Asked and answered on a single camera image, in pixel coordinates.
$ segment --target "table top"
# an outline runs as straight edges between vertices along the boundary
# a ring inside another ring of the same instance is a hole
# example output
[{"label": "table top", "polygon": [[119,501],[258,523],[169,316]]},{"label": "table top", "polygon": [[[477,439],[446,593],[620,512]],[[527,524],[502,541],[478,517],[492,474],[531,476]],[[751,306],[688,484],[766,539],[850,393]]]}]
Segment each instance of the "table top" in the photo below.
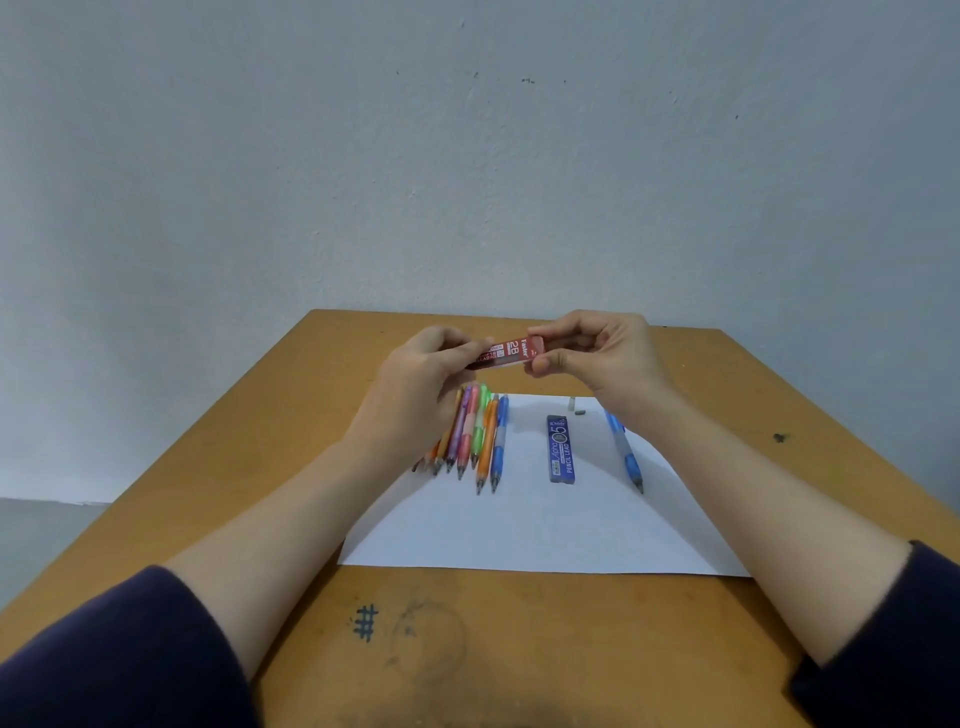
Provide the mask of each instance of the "table top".
[{"label": "table top", "polygon": [[[387,352],[437,323],[501,341],[534,322],[311,311],[0,614],[0,659],[270,493],[343,434]],[[960,559],[945,506],[729,336],[654,335],[709,415],[894,533]],[[571,377],[533,380],[519,367],[484,379],[500,392],[588,395]],[[367,642],[353,621],[370,605]],[[800,657],[750,579],[331,561],[254,690],[268,726],[789,726],[805,725],[784,690]]]}]

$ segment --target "stain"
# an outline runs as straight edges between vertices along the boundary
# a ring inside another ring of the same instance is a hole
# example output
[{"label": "stain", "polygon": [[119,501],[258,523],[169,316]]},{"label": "stain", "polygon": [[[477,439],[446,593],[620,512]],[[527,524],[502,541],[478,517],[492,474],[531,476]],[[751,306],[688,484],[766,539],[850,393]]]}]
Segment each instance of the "stain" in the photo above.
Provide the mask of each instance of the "stain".
[{"label": "stain", "polygon": [[467,627],[446,605],[414,600],[396,621],[390,651],[396,670],[415,687],[437,686],[467,658]]}]

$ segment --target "left hand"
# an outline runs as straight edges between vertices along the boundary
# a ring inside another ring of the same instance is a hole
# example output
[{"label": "left hand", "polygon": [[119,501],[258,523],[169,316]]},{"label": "left hand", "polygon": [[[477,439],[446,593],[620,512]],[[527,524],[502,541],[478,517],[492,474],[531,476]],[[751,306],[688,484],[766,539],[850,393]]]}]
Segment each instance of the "left hand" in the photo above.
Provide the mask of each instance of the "left hand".
[{"label": "left hand", "polygon": [[345,439],[370,457],[410,468],[453,422],[457,389],[475,379],[464,368],[492,343],[456,328],[425,328],[380,366]]}]

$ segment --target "drawn mark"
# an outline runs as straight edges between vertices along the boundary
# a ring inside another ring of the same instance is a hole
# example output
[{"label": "drawn mark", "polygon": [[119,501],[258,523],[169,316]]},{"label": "drawn mark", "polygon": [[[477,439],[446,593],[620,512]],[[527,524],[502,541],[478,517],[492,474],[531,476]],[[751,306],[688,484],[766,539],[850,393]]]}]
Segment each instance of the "drawn mark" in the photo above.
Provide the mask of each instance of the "drawn mark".
[{"label": "drawn mark", "polygon": [[373,636],[373,618],[380,613],[371,604],[369,607],[360,607],[357,614],[360,617],[354,618],[353,623],[356,626],[353,627],[353,631],[360,635],[361,640],[366,639],[369,642],[370,637]]},{"label": "drawn mark", "polygon": [[390,640],[394,668],[415,686],[448,680],[467,657],[467,627],[444,604],[413,600],[400,615]]}]

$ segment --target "hash symbol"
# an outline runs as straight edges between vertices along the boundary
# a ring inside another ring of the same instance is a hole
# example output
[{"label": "hash symbol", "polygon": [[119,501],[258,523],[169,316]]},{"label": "hash symbol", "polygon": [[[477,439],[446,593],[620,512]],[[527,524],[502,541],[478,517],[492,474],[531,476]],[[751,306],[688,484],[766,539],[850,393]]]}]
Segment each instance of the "hash symbol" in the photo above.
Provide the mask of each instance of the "hash symbol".
[{"label": "hash symbol", "polygon": [[360,609],[357,610],[357,614],[360,615],[360,617],[353,620],[353,623],[356,624],[353,631],[360,635],[361,640],[366,639],[367,642],[369,642],[373,634],[373,616],[380,613],[377,612],[371,604],[369,607],[360,607]]}]

